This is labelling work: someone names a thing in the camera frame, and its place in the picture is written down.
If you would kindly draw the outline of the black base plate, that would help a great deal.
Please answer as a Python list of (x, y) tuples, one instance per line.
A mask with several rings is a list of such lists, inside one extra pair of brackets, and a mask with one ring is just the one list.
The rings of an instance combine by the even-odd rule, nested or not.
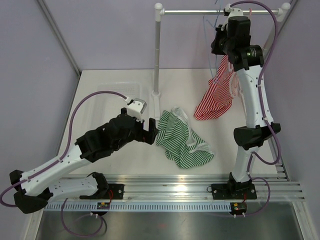
[(257, 193), (254, 184), (243, 189), (231, 189), (227, 183), (213, 183), (210, 186), (214, 200), (256, 200)]
[(107, 189), (98, 189), (93, 195), (81, 195), (81, 200), (122, 200), (124, 195), (124, 184), (111, 183)]

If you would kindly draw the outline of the red striped tank top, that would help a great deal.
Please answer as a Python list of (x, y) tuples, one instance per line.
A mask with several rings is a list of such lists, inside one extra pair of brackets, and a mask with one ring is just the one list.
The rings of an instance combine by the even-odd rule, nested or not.
[(228, 56), (224, 55), (215, 76), (208, 81), (208, 89), (194, 110), (194, 118), (198, 121), (219, 118), (231, 108), (239, 88), (239, 78)]

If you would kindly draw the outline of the green striped tank top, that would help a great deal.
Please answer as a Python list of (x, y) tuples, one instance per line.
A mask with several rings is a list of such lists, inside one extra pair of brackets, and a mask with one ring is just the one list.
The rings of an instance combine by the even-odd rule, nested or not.
[(203, 166), (215, 156), (211, 146), (190, 127), (189, 118), (180, 107), (162, 112), (156, 145), (164, 148), (166, 158), (180, 169)]

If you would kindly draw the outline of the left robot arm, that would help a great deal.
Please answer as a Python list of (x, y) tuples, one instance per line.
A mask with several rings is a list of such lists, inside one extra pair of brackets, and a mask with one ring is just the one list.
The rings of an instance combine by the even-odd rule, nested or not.
[(53, 158), (29, 172), (12, 171), (9, 177), (16, 190), (14, 206), (24, 214), (30, 214), (57, 200), (109, 197), (110, 187), (102, 173), (93, 172), (87, 177), (73, 179), (64, 176), (109, 157), (132, 141), (152, 145), (157, 134), (155, 119), (149, 119), (148, 130), (145, 130), (143, 121), (128, 115), (126, 108), (122, 108), (117, 117), (79, 137), (62, 159)]

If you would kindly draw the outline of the clear plastic basket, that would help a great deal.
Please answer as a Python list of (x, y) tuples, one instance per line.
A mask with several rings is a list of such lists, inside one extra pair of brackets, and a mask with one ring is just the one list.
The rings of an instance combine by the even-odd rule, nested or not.
[[(149, 101), (147, 90), (138, 82), (116, 82), (103, 83), (97, 87), (98, 91), (117, 92), (132, 99), (139, 98), (145, 102)], [(90, 130), (109, 122), (121, 113), (121, 109), (127, 106), (125, 100), (114, 94), (98, 94), (90, 98), (90, 115), (88, 118), (88, 127)]]

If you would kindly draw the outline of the aluminium mounting rail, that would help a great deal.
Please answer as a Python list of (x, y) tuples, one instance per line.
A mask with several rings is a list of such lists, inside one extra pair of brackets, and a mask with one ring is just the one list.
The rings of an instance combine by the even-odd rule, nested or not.
[[(226, 183), (231, 165), (223, 166), (212, 161), (192, 169), (179, 169), (172, 161), (155, 159), (106, 158), (92, 165), (65, 174), (62, 179), (79, 180), (92, 172), (103, 173), (109, 183), (123, 184), (123, 199), (128, 201), (212, 201), (211, 184)], [(290, 181), (281, 164), (255, 167), (255, 175), (265, 180), (255, 180), (257, 201), (270, 196), (272, 202), (303, 202), (305, 195), (301, 184)]]

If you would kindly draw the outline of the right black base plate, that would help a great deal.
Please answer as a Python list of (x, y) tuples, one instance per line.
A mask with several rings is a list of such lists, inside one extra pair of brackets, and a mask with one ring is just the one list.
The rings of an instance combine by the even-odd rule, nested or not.
[(257, 193), (254, 184), (243, 189), (231, 189), (227, 183), (213, 183), (210, 186), (214, 200), (256, 200)]

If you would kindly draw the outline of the silver clothes rack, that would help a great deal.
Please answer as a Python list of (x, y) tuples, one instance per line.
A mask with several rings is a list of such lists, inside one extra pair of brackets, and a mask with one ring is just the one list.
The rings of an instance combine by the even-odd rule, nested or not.
[[(291, 10), (291, 4), (285, 2), (277, 10), (271, 10), (267, 6), (264, 6), (261, 2), (255, 0), (241, 0), (235, 3), (231, 3), (230, 6), (234, 7), (240, 4), (254, 4), (261, 6), (263, 10), (253, 10), (253, 15), (267, 15), (275, 16), (274, 31), (270, 32), (267, 41), (262, 48), (263, 54), (269, 56), (271, 54), (273, 36), (279, 33), (284, 26), (284, 21), (287, 19), (287, 13)], [(242, 10), (244, 15), (249, 15), (249, 10)], [(219, 10), (168, 10), (163, 7), (161, 3), (154, 5), (155, 12), (155, 53), (154, 53), (154, 77), (153, 77), (153, 92), (151, 93), (154, 103), (154, 117), (158, 121), (160, 119), (160, 97), (159, 91), (159, 73), (160, 73), (160, 37), (161, 37), (161, 20), (164, 15), (223, 15), (224, 11)]]

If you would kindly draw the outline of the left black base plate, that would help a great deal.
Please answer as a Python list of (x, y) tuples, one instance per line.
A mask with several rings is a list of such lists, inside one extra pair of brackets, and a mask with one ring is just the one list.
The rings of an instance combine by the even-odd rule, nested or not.
[(107, 189), (98, 189), (93, 195), (81, 195), (81, 200), (122, 200), (124, 195), (124, 184), (111, 183)]

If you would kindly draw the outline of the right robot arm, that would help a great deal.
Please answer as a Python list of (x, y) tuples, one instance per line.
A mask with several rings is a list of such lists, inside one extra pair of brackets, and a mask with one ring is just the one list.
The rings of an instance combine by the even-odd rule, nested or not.
[(254, 154), (264, 142), (280, 132), (269, 113), (264, 88), (263, 67), (265, 64), (262, 48), (251, 44), (251, 21), (246, 16), (229, 16), (225, 25), (217, 28), (211, 44), (211, 52), (225, 55), (233, 65), (243, 91), (246, 125), (235, 128), (234, 140), (238, 146), (236, 161), (227, 183), (213, 183), (214, 200), (255, 200), (256, 189), (250, 172)]

